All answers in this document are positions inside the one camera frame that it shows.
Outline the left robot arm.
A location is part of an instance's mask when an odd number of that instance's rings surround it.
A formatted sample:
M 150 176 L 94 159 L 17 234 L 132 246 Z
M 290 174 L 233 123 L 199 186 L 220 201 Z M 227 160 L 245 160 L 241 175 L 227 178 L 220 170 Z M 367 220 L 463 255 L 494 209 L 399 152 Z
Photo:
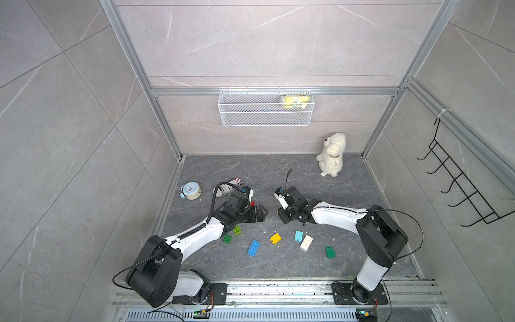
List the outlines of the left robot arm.
M 136 292 L 147 304 L 157 309 L 169 299 L 188 298 L 197 303 L 210 295 L 210 280 L 199 271 L 181 270 L 182 263 L 196 251 L 223 238 L 241 224 L 261 223 L 268 210 L 253 204 L 254 191 L 248 186 L 239 187 L 230 182 L 220 182 L 217 188 L 228 185 L 234 188 L 229 199 L 216 207 L 213 193 L 208 216 L 199 224 L 174 236 L 150 237 L 135 262 L 118 272 L 112 282 L 119 288 Z

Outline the light green lego brick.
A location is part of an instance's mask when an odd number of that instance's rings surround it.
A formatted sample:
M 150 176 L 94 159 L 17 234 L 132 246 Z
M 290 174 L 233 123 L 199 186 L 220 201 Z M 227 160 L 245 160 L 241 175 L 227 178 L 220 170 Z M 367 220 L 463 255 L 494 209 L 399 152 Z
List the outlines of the light green lego brick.
M 234 229 L 233 229 L 233 232 L 236 236 L 240 235 L 242 233 L 242 230 L 240 228 L 240 226 L 236 226 Z

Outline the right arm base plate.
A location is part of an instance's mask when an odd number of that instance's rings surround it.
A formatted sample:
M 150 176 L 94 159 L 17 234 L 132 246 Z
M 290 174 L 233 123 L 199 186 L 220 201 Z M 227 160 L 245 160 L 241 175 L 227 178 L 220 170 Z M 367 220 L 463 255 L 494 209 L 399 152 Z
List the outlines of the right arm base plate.
M 331 284 L 331 293 L 336 305 L 387 305 L 388 295 L 382 284 L 373 291 L 362 287 L 358 282 L 342 283 L 335 281 Z

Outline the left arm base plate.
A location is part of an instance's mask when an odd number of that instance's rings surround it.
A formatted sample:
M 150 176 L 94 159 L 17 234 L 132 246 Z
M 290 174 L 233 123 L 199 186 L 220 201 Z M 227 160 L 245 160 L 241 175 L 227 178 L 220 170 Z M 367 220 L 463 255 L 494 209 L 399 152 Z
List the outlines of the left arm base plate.
M 193 297 L 173 297 L 173 304 L 183 305 L 224 305 L 227 298 L 227 283 L 210 283 L 203 286 Z

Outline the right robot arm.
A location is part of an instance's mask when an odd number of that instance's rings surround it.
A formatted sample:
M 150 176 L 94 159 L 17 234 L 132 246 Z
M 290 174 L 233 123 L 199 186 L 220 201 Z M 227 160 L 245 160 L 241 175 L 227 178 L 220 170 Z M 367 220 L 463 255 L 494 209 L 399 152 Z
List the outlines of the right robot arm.
M 408 235 L 390 215 L 392 210 L 378 205 L 354 209 L 308 200 L 288 185 L 277 188 L 274 196 L 280 203 L 278 216 L 284 224 L 299 221 L 303 225 L 330 225 L 359 236 L 367 257 L 351 283 L 350 292 L 356 303 L 369 303 L 384 276 L 403 257 L 400 253 L 409 242 Z

